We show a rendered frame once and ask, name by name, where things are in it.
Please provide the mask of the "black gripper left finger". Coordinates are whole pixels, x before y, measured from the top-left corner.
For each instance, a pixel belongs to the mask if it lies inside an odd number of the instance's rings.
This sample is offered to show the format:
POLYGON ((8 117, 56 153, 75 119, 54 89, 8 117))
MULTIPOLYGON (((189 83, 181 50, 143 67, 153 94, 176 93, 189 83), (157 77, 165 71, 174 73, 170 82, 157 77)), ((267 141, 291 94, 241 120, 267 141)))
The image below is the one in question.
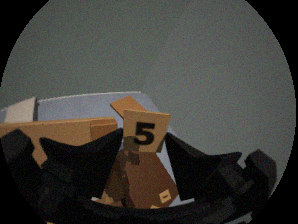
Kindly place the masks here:
POLYGON ((92 197, 101 198, 106 181, 112 172, 110 169, 116 161, 117 152, 120 151, 122 139, 124 139, 124 129, 118 128, 116 131, 109 132, 108 135, 82 144, 80 147, 61 144, 59 141, 56 143, 51 137, 40 139, 40 145, 48 159, 51 157, 56 163, 71 168, 77 173, 86 188, 93 193, 92 197))

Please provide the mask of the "tan cardboard-coloured slanted board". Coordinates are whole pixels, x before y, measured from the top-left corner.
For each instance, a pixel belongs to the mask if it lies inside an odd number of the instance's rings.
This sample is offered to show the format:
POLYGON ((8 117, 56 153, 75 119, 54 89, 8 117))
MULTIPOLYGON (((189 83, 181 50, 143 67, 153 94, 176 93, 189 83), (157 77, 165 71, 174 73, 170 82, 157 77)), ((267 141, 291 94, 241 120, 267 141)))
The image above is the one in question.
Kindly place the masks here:
MULTIPOLYGON (((20 131, 27 133, 31 137, 33 143, 33 159, 36 159, 37 165, 43 165, 48 157, 40 145, 40 139, 43 137, 51 137, 56 143, 71 144, 74 147, 80 147, 82 144, 90 143, 90 141, 98 140, 101 136, 108 135, 109 132, 114 132, 117 129, 117 121, 113 116, 88 117, 88 119, 72 119, 72 120, 33 120, 33 121, 13 121, 13 123, 0 123, 0 137, 8 135, 8 132, 15 131, 15 128, 20 128, 20 131)), ((106 181, 102 197, 97 202, 102 204, 110 204, 122 200, 125 197, 124 186, 122 186, 120 156, 116 156, 116 161, 110 169, 108 181, 106 181)))

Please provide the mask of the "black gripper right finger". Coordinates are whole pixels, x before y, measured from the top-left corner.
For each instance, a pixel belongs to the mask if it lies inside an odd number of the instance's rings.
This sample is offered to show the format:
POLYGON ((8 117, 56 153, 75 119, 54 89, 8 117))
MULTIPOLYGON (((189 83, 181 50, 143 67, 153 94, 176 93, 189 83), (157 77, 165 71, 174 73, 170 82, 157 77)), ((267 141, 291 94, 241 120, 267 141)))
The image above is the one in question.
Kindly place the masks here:
POLYGON ((217 169, 237 163, 241 152, 223 153, 223 155, 206 155, 206 153, 192 148, 185 141, 166 132, 166 152, 172 164, 174 181, 176 181, 180 201, 188 201, 193 198, 194 192, 200 189, 202 184, 212 179, 217 169))

